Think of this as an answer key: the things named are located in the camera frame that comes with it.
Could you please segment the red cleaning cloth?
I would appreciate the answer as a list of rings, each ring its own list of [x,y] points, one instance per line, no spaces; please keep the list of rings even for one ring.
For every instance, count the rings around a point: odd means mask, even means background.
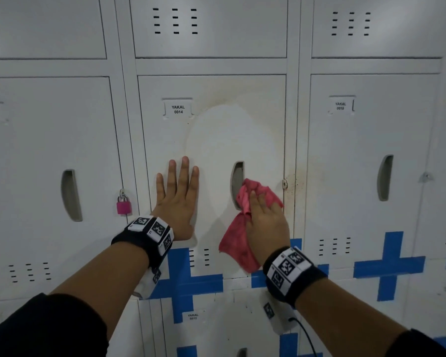
[[[268,186],[263,186],[258,181],[244,179],[236,196],[236,202],[241,211],[231,222],[221,239],[219,252],[232,257],[241,269],[248,274],[256,272],[261,267],[250,249],[246,234],[246,223],[251,220],[251,192],[255,192],[256,196],[263,194],[268,207],[273,204],[277,204],[280,208],[284,207],[279,197]]]

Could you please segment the pink padlock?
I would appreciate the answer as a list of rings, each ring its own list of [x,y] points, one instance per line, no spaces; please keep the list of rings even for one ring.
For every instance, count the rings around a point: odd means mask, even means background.
[[[121,188],[117,197],[116,209],[119,215],[130,215],[132,214],[132,204],[125,192],[124,188]]]

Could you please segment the person's left hand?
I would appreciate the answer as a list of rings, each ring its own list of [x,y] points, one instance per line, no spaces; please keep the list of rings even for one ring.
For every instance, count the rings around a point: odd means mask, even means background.
[[[167,172],[166,197],[156,198],[152,216],[165,221],[174,232],[176,241],[190,240],[194,234],[191,224],[199,191],[199,168],[190,168],[190,181],[187,193],[181,193],[181,168],[177,173],[177,163],[170,160]]]

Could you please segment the bank of grey locker doors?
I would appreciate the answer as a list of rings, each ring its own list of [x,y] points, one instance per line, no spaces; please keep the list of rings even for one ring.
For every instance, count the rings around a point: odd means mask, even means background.
[[[355,95],[354,115],[329,96]],[[192,118],[164,118],[192,98]],[[219,244],[244,179],[283,201],[291,244],[387,316],[446,336],[446,0],[0,0],[0,322],[156,206],[155,178],[200,169],[193,296],[127,303],[109,356],[276,357],[260,295]],[[283,190],[281,182],[288,181]],[[132,214],[119,215],[125,189]],[[355,279],[403,232],[420,274]]]

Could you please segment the black sleeve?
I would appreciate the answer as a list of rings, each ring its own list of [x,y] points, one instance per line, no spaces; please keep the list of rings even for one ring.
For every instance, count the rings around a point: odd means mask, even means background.
[[[384,357],[446,357],[446,348],[422,332],[411,329],[394,340]]]
[[[38,294],[0,323],[0,357],[106,357],[107,326],[86,302]]]

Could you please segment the person's left forearm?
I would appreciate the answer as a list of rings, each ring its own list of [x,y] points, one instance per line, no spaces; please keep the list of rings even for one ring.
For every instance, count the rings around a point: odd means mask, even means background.
[[[148,255],[142,248],[117,242],[50,294],[66,294],[84,301],[106,324],[107,340],[110,341],[132,293],[148,268]]]

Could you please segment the group of blue tape crosses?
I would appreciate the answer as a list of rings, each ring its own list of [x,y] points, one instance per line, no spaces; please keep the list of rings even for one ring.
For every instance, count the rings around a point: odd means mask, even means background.
[[[383,244],[381,259],[357,261],[354,265],[353,277],[355,279],[379,278],[377,301],[391,301],[395,296],[397,277],[403,275],[420,274],[424,270],[425,257],[400,256],[403,232],[387,232]],[[194,311],[193,296],[216,294],[223,292],[225,281],[222,275],[191,276],[193,250],[184,257],[183,252],[171,252],[168,267],[169,278],[161,278],[156,289],[147,299],[172,300],[173,321],[182,323],[184,318],[190,317]],[[251,274],[251,288],[265,287],[263,271],[258,270]],[[311,357],[310,354],[297,355],[298,333],[282,333],[279,337],[279,357]],[[434,338],[446,348],[446,336]],[[197,347],[182,346],[176,348],[178,357],[198,357]]]

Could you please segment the black left sleeve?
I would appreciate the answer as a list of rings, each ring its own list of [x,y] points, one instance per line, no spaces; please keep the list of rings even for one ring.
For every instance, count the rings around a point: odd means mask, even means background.
[[[0,323],[0,357],[106,357],[107,326],[86,302],[38,294]]]

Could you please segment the black wrist tracker band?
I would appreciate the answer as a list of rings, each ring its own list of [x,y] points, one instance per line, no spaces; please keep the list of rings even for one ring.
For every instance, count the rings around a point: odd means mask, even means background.
[[[285,246],[276,250],[262,268],[269,293],[292,308],[305,289],[328,278],[298,247]]]
[[[148,215],[131,222],[113,238],[111,244],[126,242],[143,249],[149,259],[149,268],[155,273],[172,247],[173,240],[173,229],[161,218]]]

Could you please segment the black right sleeve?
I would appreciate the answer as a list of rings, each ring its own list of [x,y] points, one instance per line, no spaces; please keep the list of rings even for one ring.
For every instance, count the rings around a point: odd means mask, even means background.
[[[422,332],[411,329],[394,340],[384,357],[446,357],[446,348]]]

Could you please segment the person's right hand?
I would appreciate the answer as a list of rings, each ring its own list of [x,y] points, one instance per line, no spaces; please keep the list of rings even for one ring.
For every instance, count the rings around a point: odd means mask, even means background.
[[[262,266],[275,251],[289,247],[290,229],[277,203],[267,206],[265,194],[250,193],[251,220],[246,223],[246,235],[250,249]]]

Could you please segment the person's right forearm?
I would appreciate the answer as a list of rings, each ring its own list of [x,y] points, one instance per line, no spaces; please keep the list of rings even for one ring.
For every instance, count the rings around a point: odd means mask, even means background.
[[[327,278],[306,288],[295,306],[333,357],[385,357],[407,332]]]

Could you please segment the black right wrist tracker band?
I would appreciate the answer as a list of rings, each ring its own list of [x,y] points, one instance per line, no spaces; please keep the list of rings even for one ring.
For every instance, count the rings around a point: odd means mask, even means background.
[[[292,308],[305,289],[328,278],[298,247],[285,246],[276,250],[262,268],[269,293]]]

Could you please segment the black left wrist tracker band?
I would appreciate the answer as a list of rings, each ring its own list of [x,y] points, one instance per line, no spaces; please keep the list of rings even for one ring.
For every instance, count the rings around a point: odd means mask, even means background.
[[[131,222],[113,238],[111,244],[126,242],[143,249],[149,259],[149,268],[155,273],[172,247],[173,240],[173,229],[161,218],[148,215]]]

